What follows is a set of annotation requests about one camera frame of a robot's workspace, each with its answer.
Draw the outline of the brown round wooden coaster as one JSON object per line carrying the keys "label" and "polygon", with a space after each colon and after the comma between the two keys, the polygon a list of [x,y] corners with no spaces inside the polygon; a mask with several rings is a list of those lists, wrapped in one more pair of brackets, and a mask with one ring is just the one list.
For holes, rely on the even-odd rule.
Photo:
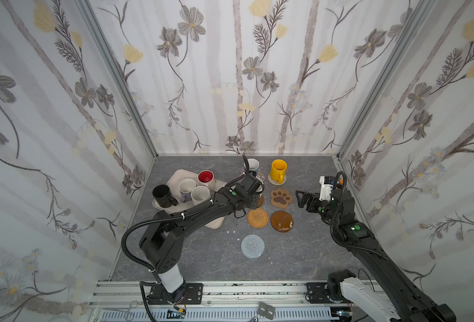
{"label": "brown round wooden coaster", "polygon": [[261,195],[261,196],[259,197],[259,200],[258,200],[258,203],[257,203],[257,207],[261,207],[263,203],[264,203],[264,196]]}

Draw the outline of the woven rattan round coaster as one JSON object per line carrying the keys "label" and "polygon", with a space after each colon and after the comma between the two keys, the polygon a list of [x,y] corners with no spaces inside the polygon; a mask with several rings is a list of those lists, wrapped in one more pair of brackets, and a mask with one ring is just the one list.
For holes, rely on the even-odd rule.
{"label": "woven rattan round coaster", "polygon": [[261,208],[253,209],[247,213],[246,220],[251,227],[261,229],[269,223],[269,214]]}

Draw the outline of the brown paw print coaster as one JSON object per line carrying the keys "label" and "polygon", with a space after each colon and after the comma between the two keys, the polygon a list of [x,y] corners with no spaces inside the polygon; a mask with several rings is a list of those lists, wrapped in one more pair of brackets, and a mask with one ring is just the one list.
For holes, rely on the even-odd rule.
{"label": "brown paw print coaster", "polygon": [[270,193],[271,205],[280,209],[287,209],[293,202],[293,197],[288,190],[278,188]]}

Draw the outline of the blue mug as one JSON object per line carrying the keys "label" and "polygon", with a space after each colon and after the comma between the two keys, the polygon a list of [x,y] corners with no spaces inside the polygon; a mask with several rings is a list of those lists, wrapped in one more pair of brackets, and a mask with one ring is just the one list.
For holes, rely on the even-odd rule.
{"label": "blue mug", "polygon": [[255,177],[258,176],[258,169],[260,167],[260,162],[255,158],[248,158],[248,173],[254,175]]}

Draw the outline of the dark brown glossy round coaster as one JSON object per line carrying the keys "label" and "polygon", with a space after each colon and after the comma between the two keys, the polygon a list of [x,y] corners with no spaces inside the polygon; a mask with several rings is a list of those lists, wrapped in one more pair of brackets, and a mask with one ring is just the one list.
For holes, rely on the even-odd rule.
{"label": "dark brown glossy round coaster", "polygon": [[292,215],[286,211],[276,211],[272,214],[270,223],[277,232],[286,233],[293,228],[294,219]]}

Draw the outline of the beige plastic tray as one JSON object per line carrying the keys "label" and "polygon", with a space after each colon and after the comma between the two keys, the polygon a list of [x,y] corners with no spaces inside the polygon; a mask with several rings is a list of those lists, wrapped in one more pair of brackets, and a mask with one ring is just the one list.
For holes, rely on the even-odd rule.
{"label": "beige plastic tray", "polygon": [[[187,178],[193,179],[197,183],[197,185],[199,185],[198,174],[185,170],[185,169],[176,170],[166,183],[166,185],[171,189],[171,194],[179,201],[178,205],[176,206],[173,205],[168,208],[163,208],[158,204],[155,198],[153,198],[153,206],[156,209],[165,210],[167,213],[175,213],[178,211],[184,211],[186,209],[193,207],[194,206],[193,201],[187,201],[186,203],[180,202],[180,198],[182,194],[179,190],[179,184],[182,180],[187,179]],[[215,182],[214,187],[213,189],[211,189],[212,195],[214,195],[214,193],[217,190],[222,188],[227,183],[224,181],[220,181],[218,179],[214,179],[214,182]],[[224,217],[220,217],[206,224],[205,227],[210,228],[210,229],[218,229],[222,226],[223,222],[224,222]]]}

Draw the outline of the yellow mug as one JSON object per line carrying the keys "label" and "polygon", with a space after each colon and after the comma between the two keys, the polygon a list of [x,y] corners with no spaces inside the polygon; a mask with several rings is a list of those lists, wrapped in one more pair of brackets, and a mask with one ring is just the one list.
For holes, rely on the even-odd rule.
{"label": "yellow mug", "polygon": [[270,176],[273,180],[282,183],[283,177],[286,175],[287,163],[281,159],[272,162]]}

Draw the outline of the grey blue round coaster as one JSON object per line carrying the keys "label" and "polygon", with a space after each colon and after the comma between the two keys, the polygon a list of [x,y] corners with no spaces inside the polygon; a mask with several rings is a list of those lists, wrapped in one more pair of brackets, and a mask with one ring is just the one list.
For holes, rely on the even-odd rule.
{"label": "grey blue round coaster", "polygon": [[250,234],[242,239],[241,252],[246,258],[259,258],[264,251],[265,243],[260,236]]}

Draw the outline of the white braided round coaster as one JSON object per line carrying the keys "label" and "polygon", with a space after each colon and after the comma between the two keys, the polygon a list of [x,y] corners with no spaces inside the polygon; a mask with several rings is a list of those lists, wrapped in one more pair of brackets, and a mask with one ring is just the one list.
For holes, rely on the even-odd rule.
{"label": "white braided round coaster", "polygon": [[270,182],[270,184],[272,185],[275,185],[275,186],[281,186],[281,185],[284,185],[286,182],[287,182],[287,176],[284,176],[283,177],[283,182],[282,183],[279,183],[275,180],[273,180],[270,176],[270,174],[268,174],[268,177],[267,177],[267,180]]}

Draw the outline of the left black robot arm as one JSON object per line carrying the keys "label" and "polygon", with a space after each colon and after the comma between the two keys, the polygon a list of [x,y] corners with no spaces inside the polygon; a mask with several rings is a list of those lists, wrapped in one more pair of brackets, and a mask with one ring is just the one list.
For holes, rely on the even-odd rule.
{"label": "left black robot arm", "polygon": [[[243,155],[242,159],[245,171],[217,192],[210,193],[207,201],[172,214],[160,211],[151,220],[135,224],[124,232],[120,242],[123,254],[153,273],[156,283],[163,288],[160,298],[168,303],[179,303],[186,296],[186,281],[177,265],[185,239],[211,221],[258,207],[265,186],[250,170],[247,156]],[[140,228],[146,229],[139,241],[144,260],[132,254],[127,246],[128,237]]]}

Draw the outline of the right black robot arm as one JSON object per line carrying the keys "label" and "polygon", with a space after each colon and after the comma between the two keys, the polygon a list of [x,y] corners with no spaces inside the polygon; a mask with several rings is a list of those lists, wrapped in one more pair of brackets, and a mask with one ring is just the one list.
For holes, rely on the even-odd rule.
{"label": "right black robot arm", "polygon": [[329,225],[332,240],[351,252],[382,288],[381,297],[350,270],[328,276],[323,294],[333,303],[349,301],[374,321],[456,321],[446,304],[437,304],[411,282],[383,250],[374,233],[355,214],[347,176],[321,177],[318,193],[296,191],[297,204]]}

